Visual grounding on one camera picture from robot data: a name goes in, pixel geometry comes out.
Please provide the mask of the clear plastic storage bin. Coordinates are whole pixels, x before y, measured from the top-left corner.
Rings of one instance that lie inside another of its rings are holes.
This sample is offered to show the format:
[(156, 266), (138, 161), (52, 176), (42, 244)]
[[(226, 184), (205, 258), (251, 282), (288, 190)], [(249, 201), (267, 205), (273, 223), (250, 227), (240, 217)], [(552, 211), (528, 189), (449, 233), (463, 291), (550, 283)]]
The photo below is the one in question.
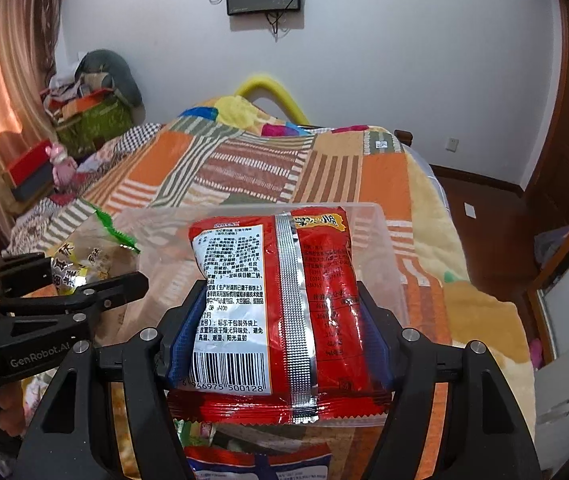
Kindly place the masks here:
[(113, 339), (186, 315), (158, 356), (175, 417), (356, 425), (388, 412), (394, 353), (373, 310), (408, 313), (377, 205), (127, 209), (115, 226), (149, 289)]

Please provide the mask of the blue white snack bag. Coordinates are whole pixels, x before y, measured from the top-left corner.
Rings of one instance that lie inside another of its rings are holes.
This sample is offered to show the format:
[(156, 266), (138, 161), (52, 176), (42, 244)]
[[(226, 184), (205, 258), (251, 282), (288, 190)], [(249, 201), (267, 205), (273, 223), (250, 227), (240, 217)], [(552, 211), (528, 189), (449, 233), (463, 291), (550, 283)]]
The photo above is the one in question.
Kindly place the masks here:
[(206, 480), (325, 480), (332, 458), (326, 444), (279, 455), (188, 446), (185, 454), (196, 479)]

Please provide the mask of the red snack packet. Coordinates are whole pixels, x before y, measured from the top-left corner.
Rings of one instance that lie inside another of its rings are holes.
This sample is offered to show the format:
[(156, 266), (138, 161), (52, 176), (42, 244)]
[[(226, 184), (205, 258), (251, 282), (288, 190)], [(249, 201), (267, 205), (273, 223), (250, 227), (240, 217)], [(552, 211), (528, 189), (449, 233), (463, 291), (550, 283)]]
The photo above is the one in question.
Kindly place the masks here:
[(174, 348), (174, 415), (289, 425), (388, 411), (393, 377), (362, 309), (343, 208), (207, 218), (188, 237), (205, 297)]

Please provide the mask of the green seal nut bag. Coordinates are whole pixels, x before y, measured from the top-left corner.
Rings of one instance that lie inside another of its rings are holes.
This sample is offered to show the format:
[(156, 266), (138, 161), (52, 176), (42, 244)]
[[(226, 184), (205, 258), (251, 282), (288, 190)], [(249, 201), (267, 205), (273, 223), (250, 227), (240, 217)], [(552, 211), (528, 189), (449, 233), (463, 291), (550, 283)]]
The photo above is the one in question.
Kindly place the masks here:
[(136, 240), (118, 231), (107, 212), (94, 205), (90, 207), (89, 218), (51, 257), (52, 284), (59, 296), (138, 270), (140, 250)]

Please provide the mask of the red box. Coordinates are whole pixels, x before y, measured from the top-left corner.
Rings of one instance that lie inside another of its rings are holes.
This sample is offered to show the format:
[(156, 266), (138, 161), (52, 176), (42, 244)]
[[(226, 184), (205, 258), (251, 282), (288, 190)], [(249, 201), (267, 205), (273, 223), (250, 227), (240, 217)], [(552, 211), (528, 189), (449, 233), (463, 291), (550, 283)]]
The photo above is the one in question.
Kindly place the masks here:
[(32, 174), (50, 162), (49, 151), (52, 147), (50, 140), (40, 141), (24, 152), (13, 162), (10, 162), (4, 178), (12, 188), (23, 184)]

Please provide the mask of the pink plush toy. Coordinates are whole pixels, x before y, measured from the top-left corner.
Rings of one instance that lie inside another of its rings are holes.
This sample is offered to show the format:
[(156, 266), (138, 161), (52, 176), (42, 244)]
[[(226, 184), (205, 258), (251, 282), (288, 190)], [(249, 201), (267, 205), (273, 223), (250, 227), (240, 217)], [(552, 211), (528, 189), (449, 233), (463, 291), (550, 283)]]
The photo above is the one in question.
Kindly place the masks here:
[(67, 188), (76, 174), (77, 162), (68, 154), (66, 147), (58, 142), (47, 146), (45, 152), (51, 164), (54, 185), (58, 190)]

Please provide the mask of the green storage bag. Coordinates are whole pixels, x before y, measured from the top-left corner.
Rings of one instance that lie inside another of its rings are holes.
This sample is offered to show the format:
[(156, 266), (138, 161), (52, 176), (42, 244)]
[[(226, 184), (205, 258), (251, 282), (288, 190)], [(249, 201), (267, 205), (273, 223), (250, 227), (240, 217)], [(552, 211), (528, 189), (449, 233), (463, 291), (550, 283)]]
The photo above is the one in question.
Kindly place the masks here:
[(117, 96), (108, 96), (99, 104), (61, 122), (56, 133), (68, 154), (83, 158), (133, 126), (129, 108)]

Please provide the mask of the patchwork striped bed blanket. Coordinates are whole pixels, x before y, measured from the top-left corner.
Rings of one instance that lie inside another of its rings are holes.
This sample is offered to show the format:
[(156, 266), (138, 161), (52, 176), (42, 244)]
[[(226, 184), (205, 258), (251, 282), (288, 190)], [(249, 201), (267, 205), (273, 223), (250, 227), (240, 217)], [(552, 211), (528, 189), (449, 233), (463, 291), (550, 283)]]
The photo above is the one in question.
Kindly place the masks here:
[(98, 330), (11, 358), (54, 368), (25, 479), (537, 479), (507, 364), (516, 326), (463, 281), (445, 208), (394, 134), (286, 134), (238, 96), (100, 153), (82, 196), (33, 209), (50, 309), (143, 281)]

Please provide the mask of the wall power socket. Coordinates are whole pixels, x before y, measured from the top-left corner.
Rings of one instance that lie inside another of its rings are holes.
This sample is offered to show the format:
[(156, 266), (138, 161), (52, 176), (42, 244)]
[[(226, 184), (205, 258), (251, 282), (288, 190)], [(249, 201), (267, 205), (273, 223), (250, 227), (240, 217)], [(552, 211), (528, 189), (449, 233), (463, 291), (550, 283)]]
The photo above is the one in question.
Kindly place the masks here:
[(446, 150), (455, 153), (458, 150), (459, 140), (456, 138), (449, 138), (446, 143)]

